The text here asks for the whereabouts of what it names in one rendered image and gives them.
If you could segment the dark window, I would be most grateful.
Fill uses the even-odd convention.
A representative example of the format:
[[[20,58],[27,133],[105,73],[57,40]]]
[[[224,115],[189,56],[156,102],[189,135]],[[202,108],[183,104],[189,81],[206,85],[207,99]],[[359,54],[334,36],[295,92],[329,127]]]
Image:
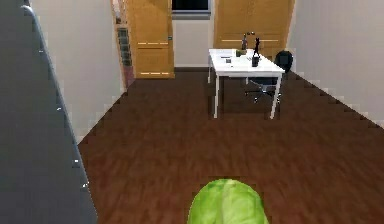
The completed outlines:
[[[206,20],[210,18],[211,0],[172,0],[172,18]]]

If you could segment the green lettuce head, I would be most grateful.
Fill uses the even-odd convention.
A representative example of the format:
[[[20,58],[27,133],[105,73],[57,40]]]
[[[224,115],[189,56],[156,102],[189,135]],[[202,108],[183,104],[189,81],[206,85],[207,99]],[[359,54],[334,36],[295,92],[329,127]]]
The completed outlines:
[[[269,224],[260,195],[234,179],[209,182],[194,197],[187,224]]]

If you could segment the white table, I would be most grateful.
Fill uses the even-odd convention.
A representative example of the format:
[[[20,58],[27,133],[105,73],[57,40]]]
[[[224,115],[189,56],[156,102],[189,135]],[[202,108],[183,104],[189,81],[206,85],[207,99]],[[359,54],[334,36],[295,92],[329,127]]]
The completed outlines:
[[[257,67],[252,67],[250,53],[252,49],[247,50],[247,54],[236,57],[235,49],[210,49],[208,56],[208,80],[211,82],[211,69],[214,69],[215,78],[215,98],[213,117],[218,117],[219,93],[221,77],[251,78],[251,77],[277,77],[276,90],[272,102],[270,118],[275,117],[278,95],[280,93],[282,75],[284,70],[275,65],[272,61],[260,55],[260,61]],[[223,59],[221,56],[231,56],[231,59]]]

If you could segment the tall wooden cupboard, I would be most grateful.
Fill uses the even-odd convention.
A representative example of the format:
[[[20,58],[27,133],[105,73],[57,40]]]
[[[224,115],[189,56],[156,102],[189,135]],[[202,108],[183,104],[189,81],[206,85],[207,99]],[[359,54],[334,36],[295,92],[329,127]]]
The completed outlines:
[[[134,76],[174,78],[172,0],[127,0]]]

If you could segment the grey fridge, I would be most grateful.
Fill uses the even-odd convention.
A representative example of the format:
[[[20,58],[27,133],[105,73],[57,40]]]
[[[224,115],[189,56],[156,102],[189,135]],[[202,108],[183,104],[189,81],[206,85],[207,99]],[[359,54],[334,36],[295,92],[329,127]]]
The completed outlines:
[[[30,0],[0,0],[0,224],[97,224]]]

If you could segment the wide wooden wardrobe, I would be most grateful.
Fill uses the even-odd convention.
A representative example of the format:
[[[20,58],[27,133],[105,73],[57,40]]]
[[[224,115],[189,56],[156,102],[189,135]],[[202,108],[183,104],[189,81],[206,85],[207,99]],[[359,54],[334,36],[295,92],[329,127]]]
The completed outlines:
[[[215,0],[213,47],[240,49],[243,35],[247,47],[274,60],[286,48],[289,27],[296,0]]]

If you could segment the black office chair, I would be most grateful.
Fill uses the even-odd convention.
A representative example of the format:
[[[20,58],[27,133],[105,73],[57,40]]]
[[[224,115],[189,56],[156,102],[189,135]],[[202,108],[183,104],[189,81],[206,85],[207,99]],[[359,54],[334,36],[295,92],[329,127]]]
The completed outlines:
[[[277,53],[274,64],[284,70],[283,76],[285,76],[292,67],[293,55],[290,51],[282,50]],[[246,91],[245,94],[255,93],[254,102],[257,102],[263,95],[268,95],[271,98],[274,97],[277,77],[251,77],[248,81],[258,87],[257,90]]]

